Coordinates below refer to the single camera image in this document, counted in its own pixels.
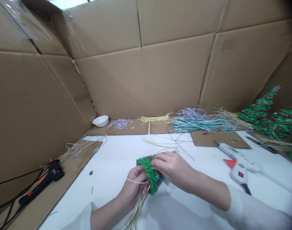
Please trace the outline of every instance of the white wire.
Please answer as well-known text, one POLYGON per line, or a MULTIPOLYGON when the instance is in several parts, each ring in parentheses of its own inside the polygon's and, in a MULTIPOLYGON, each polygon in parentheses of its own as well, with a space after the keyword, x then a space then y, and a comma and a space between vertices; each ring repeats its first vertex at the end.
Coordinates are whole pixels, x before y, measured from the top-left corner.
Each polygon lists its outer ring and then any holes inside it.
POLYGON ((281 183, 280 181, 276 180, 275 178, 273 178, 272 176, 270 176, 269 174, 267 174, 267 173, 264 172, 264 171, 261 171, 260 173, 263 174, 264 176, 266 176, 268 179, 270 179, 270 180, 272 180, 273 182, 275 182, 277 185, 280 185, 281 187, 285 188, 285 189, 288 190, 290 193, 292 193, 292 189, 291 189, 289 186, 287 186, 287 185, 281 183))
POLYGON ((134 182, 134 183, 137 183, 137 184, 146 184, 148 181, 146 181, 146 182, 136 182, 136 181, 133 181, 133 180, 130 180, 130 179, 128 179, 128 178, 126 178, 128 181, 131 181, 131 182, 134 182))

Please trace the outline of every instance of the power cord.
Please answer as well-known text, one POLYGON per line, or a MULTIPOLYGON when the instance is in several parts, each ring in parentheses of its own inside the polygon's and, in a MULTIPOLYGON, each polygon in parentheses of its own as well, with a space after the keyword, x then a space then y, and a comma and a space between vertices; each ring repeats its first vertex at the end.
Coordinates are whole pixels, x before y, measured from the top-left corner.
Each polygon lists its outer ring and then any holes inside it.
POLYGON ((15 212, 15 214, 9 219, 9 217, 10 217, 10 215, 11 215, 11 212, 12 212, 12 209, 13 209, 13 206, 14 206, 14 203, 15 203, 15 201, 16 201, 16 199, 18 199, 19 197, 21 197, 23 194, 25 194, 40 178, 42 178, 47 172, 45 172, 43 175, 42 175, 42 172, 43 172, 43 169, 37 169, 37 170, 34 170, 34 171, 32 171, 32 172, 29 172, 29 173, 26 173, 26 174, 24 174, 24 175, 21 175, 21 176, 18 176, 18 177, 15 177, 15 178, 12 178, 12 179, 9 179, 9 180, 5 180, 5 181, 3 181, 3 182, 0 182, 0 185, 1 184, 4 184, 4 183, 6 183, 6 182, 9 182, 9 181, 12 181, 12 180, 15 180, 15 179, 18 179, 18 178, 21 178, 21 177, 24 177, 24 176, 27 176, 27 175, 29 175, 29 174, 31 174, 31 173, 34 173, 34 172, 37 172, 37 171, 40 171, 40 173, 38 174, 38 176, 37 176, 37 178, 33 181, 33 183, 32 184, 30 184, 28 187, 26 187, 24 190, 22 190, 20 193, 18 193, 12 200, 10 200, 10 201, 8 201, 8 202, 6 202, 6 203, 4 203, 4 204, 2 204, 2 205, 0 205, 0 208, 2 208, 2 207, 4 207, 4 206, 6 206, 7 204, 9 204, 9 203, 11 203, 11 205, 10 205, 10 209, 9 209, 9 211, 8 211, 8 214, 7 214, 7 216, 6 216, 6 218, 5 218, 5 221, 4 221, 4 223, 2 224, 2 226, 1 226, 1 228, 0 228, 0 230, 3 230, 4 229, 4 227, 8 224, 8 223, 10 223, 17 215, 18 215, 18 213, 20 213, 20 211, 23 209, 23 205, 20 205, 20 207, 18 208, 18 210, 15 212))

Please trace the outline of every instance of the christmas tree craft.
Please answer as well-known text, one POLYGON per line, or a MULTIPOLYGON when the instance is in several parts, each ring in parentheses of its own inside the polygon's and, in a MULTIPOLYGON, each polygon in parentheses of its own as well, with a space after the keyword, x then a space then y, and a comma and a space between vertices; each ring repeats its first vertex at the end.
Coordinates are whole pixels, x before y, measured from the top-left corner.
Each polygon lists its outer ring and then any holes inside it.
POLYGON ((289 137, 292 134, 292 106, 262 118, 254 125, 254 129, 270 137, 289 137))
POLYGON ((271 109, 270 106, 273 104, 273 98, 279 89, 279 86, 274 87, 269 93, 264 95, 264 97, 257 99, 248 108, 242 110, 242 112, 238 114, 238 117, 246 122, 257 124, 260 118, 267 116, 267 112, 271 109))

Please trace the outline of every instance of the hand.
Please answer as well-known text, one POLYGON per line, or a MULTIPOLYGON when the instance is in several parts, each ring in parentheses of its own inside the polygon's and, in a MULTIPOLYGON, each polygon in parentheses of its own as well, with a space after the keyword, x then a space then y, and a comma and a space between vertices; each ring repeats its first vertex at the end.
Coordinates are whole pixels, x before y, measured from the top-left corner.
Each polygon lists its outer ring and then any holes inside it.
POLYGON ((193 169, 178 153, 158 153, 151 162, 151 166, 178 188, 193 193, 194 182, 198 180, 198 171, 193 169))
MULTIPOLYGON (((147 174, 142 165, 136 166, 131 169, 127 178, 139 183, 148 180, 147 174)), ((119 200, 124 209, 128 208, 132 210, 134 208, 138 200, 141 188, 144 195, 147 193, 149 182, 144 184, 138 184, 132 181, 126 180, 122 190, 116 197, 116 199, 119 200)))

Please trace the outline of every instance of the cardboard wall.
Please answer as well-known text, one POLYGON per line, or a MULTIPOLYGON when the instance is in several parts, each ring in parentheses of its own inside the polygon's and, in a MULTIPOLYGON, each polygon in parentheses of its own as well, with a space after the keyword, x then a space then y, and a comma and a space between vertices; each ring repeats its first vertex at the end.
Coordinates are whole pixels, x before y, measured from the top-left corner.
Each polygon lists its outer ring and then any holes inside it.
POLYGON ((250 105, 292 47, 292 19, 218 33, 198 107, 250 105))
MULTIPOLYGON (((64 144, 83 136, 95 117, 79 74, 49 26, 19 1, 0 2, 0 182, 63 154, 64 144)), ((36 176, 1 185, 0 205, 36 176)))
POLYGON ((263 96, 277 85, 282 88, 273 99, 272 111, 278 111, 292 105, 292 51, 270 77, 259 96, 263 96))
POLYGON ((97 112, 112 119, 197 104, 239 111, 292 46, 279 0, 98 0, 50 18, 97 112))

